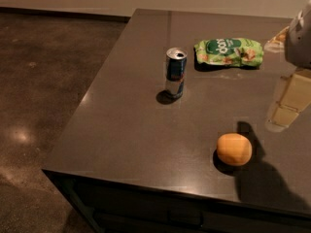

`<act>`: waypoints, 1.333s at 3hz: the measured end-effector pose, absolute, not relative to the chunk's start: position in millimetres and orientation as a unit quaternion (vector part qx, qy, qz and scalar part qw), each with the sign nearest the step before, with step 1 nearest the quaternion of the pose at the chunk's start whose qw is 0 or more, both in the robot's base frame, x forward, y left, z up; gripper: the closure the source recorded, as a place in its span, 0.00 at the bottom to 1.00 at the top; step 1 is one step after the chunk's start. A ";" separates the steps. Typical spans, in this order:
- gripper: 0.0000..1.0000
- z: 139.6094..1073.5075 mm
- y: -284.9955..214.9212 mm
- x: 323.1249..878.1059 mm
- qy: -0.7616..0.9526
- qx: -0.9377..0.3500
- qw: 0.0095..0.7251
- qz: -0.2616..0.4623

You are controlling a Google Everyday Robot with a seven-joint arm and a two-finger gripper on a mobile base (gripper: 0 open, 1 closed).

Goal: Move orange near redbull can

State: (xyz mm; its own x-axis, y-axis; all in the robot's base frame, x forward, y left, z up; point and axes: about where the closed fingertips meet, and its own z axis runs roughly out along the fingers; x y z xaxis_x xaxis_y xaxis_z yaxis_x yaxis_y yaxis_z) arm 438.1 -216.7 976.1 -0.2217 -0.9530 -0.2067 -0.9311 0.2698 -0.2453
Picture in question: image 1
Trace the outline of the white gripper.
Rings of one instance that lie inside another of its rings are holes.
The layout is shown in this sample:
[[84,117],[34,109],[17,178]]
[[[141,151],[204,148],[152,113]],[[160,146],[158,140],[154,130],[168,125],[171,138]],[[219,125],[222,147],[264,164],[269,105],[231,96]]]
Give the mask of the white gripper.
[[264,50],[285,52],[288,62],[301,67],[288,77],[280,78],[267,112],[266,128],[272,132],[282,132],[311,104],[311,0],[290,26],[265,43]]

